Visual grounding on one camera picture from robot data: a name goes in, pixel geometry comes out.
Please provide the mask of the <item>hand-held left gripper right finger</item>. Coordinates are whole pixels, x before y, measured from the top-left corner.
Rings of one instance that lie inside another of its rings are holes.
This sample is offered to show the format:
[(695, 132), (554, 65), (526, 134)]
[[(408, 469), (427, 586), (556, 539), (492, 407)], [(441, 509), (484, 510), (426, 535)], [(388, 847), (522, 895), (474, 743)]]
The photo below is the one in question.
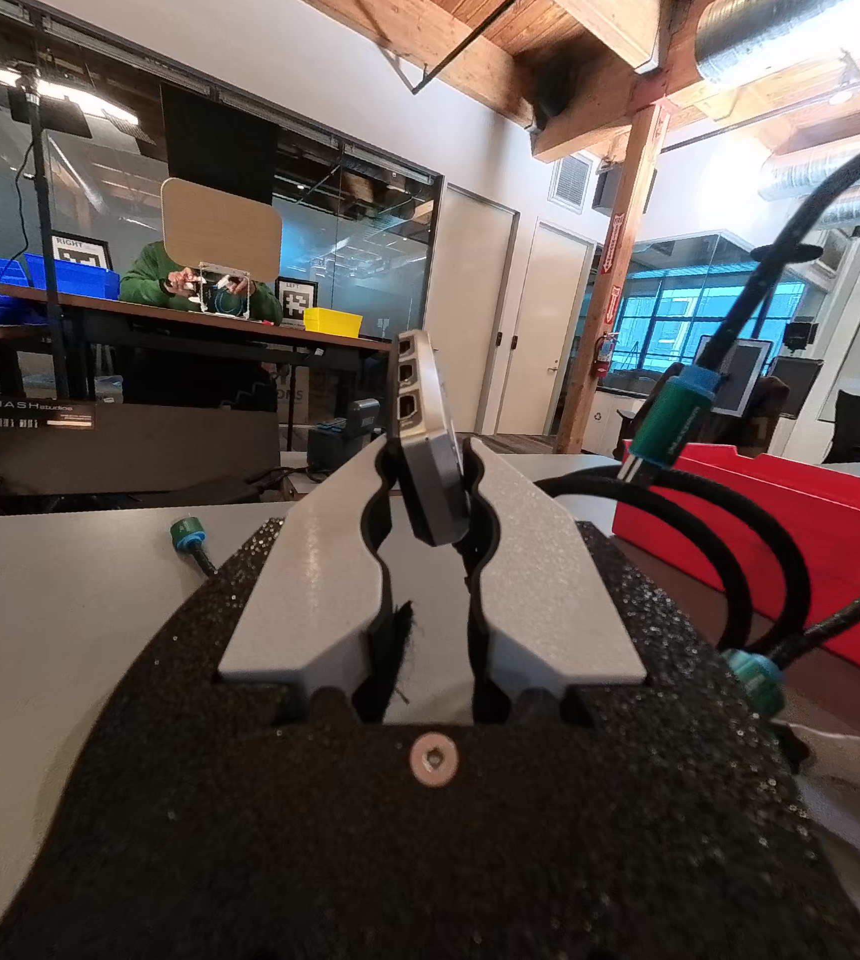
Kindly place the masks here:
[(646, 668), (572, 515), (481, 439), (465, 450), (490, 529), (470, 591), (484, 679), (505, 695), (641, 685)]

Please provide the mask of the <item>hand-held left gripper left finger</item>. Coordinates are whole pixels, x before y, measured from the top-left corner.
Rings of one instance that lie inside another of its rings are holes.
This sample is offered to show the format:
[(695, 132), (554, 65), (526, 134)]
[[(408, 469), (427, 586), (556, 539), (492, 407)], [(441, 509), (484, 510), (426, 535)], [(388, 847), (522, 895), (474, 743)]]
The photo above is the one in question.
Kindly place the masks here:
[(392, 617), (379, 547), (391, 527), (377, 438), (295, 502), (220, 661), (220, 678), (354, 695), (372, 675), (373, 642)]

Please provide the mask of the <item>red storage bin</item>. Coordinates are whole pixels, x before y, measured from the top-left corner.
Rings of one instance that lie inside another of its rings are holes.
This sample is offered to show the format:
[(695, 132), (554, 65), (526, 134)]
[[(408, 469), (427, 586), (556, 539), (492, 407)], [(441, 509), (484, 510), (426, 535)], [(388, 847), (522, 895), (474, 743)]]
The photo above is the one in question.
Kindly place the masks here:
[[(860, 476), (769, 454), (748, 458), (733, 447), (700, 443), (689, 444), (676, 466), (735, 490), (787, 530), (811, 578), (807, 626), (860, 595)], [(721, 508), (692, 495), (672, 490), (661, 495), (697, 516), (726, 544), (745, 572), (754, 609), (774, 619), (784, 599), (783, 582), (760, 537)], [(613, 533), (712, 589), (722, 589), (719, 577), (696, 547), (647, 514), (617, 505)], [(860, 625), (827, 646), (860, 666)]]

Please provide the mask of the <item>black hard case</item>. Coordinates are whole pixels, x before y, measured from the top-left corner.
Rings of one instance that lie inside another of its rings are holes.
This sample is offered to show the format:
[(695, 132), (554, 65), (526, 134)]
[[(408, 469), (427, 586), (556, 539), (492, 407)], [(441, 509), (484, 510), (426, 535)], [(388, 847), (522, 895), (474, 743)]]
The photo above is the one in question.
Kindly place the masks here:
[(344, 437), (346, 424), (346, 419), (339, 417), (308, 429), (306, 453), (310, 473), (330, 474), (352, 457), (347, 453)]
[(349, 404), (341, 435), (344, 448), (350, 456), (371, 441), (374, 430), (379, 426), (380, 413), (381, 403), (376, 398), (359, 399)]

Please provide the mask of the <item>white double door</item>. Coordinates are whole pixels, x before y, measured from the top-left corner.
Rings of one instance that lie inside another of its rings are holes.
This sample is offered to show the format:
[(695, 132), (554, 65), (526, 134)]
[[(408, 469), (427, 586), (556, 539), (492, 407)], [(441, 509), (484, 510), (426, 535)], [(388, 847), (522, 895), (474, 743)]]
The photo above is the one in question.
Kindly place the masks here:
[(548, 435), (596, 244), (540, 221), (533, 236), (495, 431)]

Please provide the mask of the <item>computer monitor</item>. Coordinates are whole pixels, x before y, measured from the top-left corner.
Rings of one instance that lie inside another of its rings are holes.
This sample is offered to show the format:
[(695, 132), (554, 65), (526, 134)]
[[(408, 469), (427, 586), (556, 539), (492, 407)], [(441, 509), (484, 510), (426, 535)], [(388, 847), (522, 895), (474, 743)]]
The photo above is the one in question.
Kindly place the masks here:
[(739, 338), (734, 342), (720, 367), (721, 383), (710, 407), (711, 414), (740, 418), (746, 413), (772, 350), (771, 341)]

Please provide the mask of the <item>framed marker tag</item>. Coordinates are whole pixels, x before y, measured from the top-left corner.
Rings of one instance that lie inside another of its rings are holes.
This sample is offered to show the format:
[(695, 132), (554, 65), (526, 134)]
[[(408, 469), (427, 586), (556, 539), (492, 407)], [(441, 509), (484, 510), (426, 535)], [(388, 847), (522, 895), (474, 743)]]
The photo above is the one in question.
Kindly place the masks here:
[(52, 255), (57, 261), (114, 270), (111, 248), (105, 240), (61, 230), (52, 232), (51, 242)]
[(318, 282), (281, 275), (276, 279), (274, 287), (282, 311), (280, 326), (304, 330), (306, 311), (317, 306)]

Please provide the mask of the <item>exterior window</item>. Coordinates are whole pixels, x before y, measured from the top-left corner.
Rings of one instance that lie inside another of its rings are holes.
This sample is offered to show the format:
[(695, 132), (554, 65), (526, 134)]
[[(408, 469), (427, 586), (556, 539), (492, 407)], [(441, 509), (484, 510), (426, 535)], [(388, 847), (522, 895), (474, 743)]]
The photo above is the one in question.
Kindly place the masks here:
[[(735, 304), (755, 267), (750, 260), (628, 274), (615, 331), (611, 373), (662, 373), (674, 362), (692, 363), (703, 337), (711, 335)], [(762, 317), (757, 307), (742, 326), (743, 339), (771, 346), (767, 365), (783, 348), (787, 326), (813, 322), (826, 293), (800, 274), (785, 270)]]

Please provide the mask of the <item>long brown-edged table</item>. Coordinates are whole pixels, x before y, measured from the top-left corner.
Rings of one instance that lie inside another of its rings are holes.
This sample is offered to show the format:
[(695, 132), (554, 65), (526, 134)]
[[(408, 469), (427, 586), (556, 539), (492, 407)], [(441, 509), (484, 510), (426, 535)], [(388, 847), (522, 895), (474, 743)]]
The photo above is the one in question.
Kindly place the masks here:
[[(0, 293), (33, 303), (44, 315), (45, 292), (0, 284)], [(130, 304), (105, 298), (60, 293), (64, 314), (74, 317), (89, 354), (89, 373), (96, 394), (96, 346), (170, 354), (213, 355), (220, 358), (317, 367), (357, 378), (364, 361), (374, 357), (386, 364), (388, 342), (343, 338), (274, 326), (251, 320)], [(26, 395), (20, 353), (49, 354), (48, 322), (41, 325), (0, 325), (0, 384), (9, 396)]]

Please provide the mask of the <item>glass partition window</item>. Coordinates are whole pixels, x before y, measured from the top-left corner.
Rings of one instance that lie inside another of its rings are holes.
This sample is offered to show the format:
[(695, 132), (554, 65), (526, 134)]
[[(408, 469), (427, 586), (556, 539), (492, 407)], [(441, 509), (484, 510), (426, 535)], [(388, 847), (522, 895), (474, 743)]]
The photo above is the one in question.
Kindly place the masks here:
[(318, 282), (318, 305), (362, 315), (371, 339), (423, 324), (438, 174), (41, 2), (0, 2), (0, 258), (42, 253), (20, 65), (39, 73), (53, 232), (107, 241), (119, 274), (163, 241), (167, 84), (279, 126), (281, 277)]

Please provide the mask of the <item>black light stand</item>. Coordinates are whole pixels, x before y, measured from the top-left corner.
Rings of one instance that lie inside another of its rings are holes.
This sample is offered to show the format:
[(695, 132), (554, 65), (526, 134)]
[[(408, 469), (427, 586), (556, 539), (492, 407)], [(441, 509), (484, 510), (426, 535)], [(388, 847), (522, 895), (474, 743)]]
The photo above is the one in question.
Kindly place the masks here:
[(96, 395), (89, 373), (87, 344), (82, 339), (75, 318), (67, 318), (64, 314), (57, 283), (52, 252), (51, 189), (41, 119), (42, 96), (39, 90), (38, 70), (28, 64), (21, 64), (18, 67), (16, 90), (22, 92), (27, 104), (33, 161), (33, 188), (44, 261), (46, 316), (51, 339), (56, 392), (58, 397), (64, 400), (93, 401)]

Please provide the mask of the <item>black wall speaker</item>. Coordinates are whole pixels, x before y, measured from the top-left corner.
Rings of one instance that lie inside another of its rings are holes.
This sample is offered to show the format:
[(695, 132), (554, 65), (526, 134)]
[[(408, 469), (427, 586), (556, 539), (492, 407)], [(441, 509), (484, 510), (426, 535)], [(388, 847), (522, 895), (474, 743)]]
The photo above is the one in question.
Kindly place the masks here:
[(592, 210), (610, 217), (619, 191), (623, 167), (616, 163), (602, 163), (594, 190)]

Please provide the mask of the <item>wall vent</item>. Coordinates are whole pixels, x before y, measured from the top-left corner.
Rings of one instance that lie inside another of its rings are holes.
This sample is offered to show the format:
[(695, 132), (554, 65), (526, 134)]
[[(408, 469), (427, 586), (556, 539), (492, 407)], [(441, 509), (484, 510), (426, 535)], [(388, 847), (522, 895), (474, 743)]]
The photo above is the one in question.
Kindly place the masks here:
[(580, 215), (595, 173), (596, 162), (583, 153), (556, 160), (552, 164), (548, 202)]

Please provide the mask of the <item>black wall panel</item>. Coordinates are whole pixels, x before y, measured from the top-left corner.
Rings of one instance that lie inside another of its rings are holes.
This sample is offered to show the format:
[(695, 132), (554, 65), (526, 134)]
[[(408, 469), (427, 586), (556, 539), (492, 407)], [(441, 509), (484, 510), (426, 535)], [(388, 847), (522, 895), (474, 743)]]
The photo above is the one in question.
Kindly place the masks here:
[(177, 86), (160, 90), (170, 176), (272, 205), (279, 126)]

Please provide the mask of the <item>silver air duct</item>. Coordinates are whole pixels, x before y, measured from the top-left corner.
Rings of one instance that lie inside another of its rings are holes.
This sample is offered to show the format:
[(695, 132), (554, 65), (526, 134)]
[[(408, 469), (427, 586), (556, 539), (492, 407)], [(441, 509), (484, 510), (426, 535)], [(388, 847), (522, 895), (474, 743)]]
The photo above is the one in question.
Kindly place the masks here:
[(700, 78), (745, 86), (808, 61), (860, 56), (860, 1), (721, 1), (695, 36)]

